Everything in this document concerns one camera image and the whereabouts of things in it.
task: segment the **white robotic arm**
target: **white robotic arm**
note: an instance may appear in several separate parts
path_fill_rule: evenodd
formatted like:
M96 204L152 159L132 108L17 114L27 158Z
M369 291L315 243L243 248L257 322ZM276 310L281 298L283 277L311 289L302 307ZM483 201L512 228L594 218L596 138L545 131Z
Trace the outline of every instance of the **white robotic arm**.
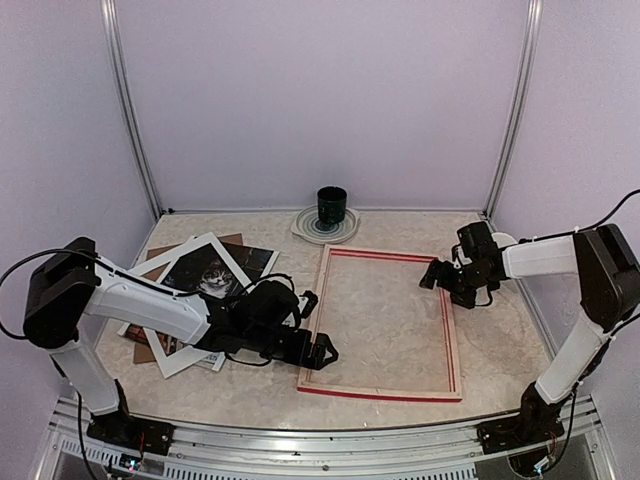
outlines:
M118 267L78 238L36 269L30 281L23 330L44 348L92 414L90 437L166 454L173 427L129 415L124 392L80 338L83 314L99 315L166 333L211 352L241 348L319 370L338 352L326 334L300 328L317 303L312 292L298 297L288 286L261 279L242 294L218 299L201 292L171 290Z
M577 274L582 311L560 351L522 395L516 417L478 428L485 453L517 448L564 433L560 409L578 382L600 363L616 328L640 304L640 266L616 225L604 225L539 241L505 241L485 222L458 231L454 262L435 261L420 282L451 293L453 303L476 307L479 288L491 292L511 278Z

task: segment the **metal rail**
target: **metal rail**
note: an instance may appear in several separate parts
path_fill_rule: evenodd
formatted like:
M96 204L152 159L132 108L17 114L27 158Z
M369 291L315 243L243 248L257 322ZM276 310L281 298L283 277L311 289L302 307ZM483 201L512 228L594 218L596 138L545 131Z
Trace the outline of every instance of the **metal rail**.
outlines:
M101 6L102 19L104 21L104 29L111 57L111 66L113 67L113 74L116 82L116 90L118 91L122 114L127 127L129 140L131 141L131 147L133 148L136 168L140 174L140 180L144 187L149 208L153 213L153 217L157 221L162 215L163 209L160 196L158 195L158 190L153 180L153 175L151 174L149 162L147 161L144 148L142 147L138 121L133 108L133 101L131 100L131 92L129 91L129 84L127 82L127 69L125 67L124 55L122 53L120 32L118 31L118 17L116 14L115 0L101 0Z
M146 455L145 465L149 471L141 475L143 478L190 480L283 477L409 480L428 479L430 475L433 480L476 478L477 462L506 455L506 452L483 455L476 435L477 424L509 413L513 412L434 425L338 431L261 430L176 421L172 422L177 428L169 455ZM565 425L569 414L567 405L561 414ZM77 404L73 400L60 399L48 434L50 444L73 456L80 455L76 415ZM85 426L88 418L88 412L84 411ZM579 398L573 435L595 435L600 428L591 398ZM104 462L109 456L118 458L121 453L135 454L86 437L85 443L89 458L96 462ZM528 449L531 447L512 450L509 454ZM48 477L35 478L44 480Z
M520 67L518 69L518 78L516 81L516 89L511 104L511 112L509 114L509 122L507 131L502 141L498 166L493 177L493 183L489 192L489 198L484 208L484 212L488 218L493 218L498 206L498 200L504 187L507 177L509 164L513 157L513 150L522 122L522 114L527 99L527 91L529 89L529 81L531 72L533 71L533 60L538 44L538 33L540 31L540 17L542 15L542 0L529 0L529 14L527 16L527 26L525 29L524 44L522 46L522 54L520 56Z

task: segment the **metal post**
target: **metal post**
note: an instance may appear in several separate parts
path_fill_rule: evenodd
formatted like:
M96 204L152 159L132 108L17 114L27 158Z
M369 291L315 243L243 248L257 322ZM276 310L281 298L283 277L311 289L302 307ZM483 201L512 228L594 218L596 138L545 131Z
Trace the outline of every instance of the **metal post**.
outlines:
M122 53L120 33L118 32L118 17L116 15L115 0L101 0L101 6L102 18L104 21L107 43L109 45L109 53L111 56L111 64L116 81L116 89L120 98L120 106L122 107L129 140L131 141L131 146L133 148L136 167L140 174L140 180L144 187L147 202L149 203L149 208L151 208L151 212L157 221L162 215L163 209L155 182L153 181L149 162L147 162L147 157L145 156L144 149L142 148L138 122L136 120L133 102L131 100L129 85L127 83L127 70L125 68L124 56Z
M511 113L509 114L509 123L507 124L507 131L502 142L500 157L498 159L498 167L496 168L496 173L493 177L493 184L491 185L489 198L487 199L487 204L484 209L484 213L489 219L493 218L493 215L495 214L498 200L500 199L500 194L502 193L504 181L507 176L507 171L509 169L509 164L513 157L513 149L515 147L520 122L522 120L524 104L527 98L527 90L529 88L529 80L533 70L536 45L538 43L542 1L543 0L529 0L529 14L527 17L524 44L522 46L522 55L520 57L520 68L518 70L516 90L511 104Z

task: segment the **black mug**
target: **black mug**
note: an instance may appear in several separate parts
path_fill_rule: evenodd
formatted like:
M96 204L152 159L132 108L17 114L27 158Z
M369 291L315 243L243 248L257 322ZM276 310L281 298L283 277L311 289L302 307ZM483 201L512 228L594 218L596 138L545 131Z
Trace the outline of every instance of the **black mug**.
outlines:
M318 228L330 230L344 220L347 212L347 192L340 187L318 190Z

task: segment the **purple backdrop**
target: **purple backdrop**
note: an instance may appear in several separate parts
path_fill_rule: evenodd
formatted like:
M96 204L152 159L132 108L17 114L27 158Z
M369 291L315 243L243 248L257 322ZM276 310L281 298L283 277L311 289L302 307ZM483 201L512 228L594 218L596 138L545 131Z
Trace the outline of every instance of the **purple backdrop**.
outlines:
M0 271L78 235L130 264L152 218L119 111L100 2L3 2L0 58ZM0 315L14 332L36 265L2 289ZM98 328L86 331L95 337ZM61 381L27 342L0 335L0 360L0 476L24 479Z
M167 207L481 208L526 0L119 2Z
M640 187L640 3L548 0L524 121L496 216L518 236L589 225ZM614 217L640 254L640 199ZM560 345L575 321L574 278L529 285ZM640 323L590 386L620 478L640 470Z

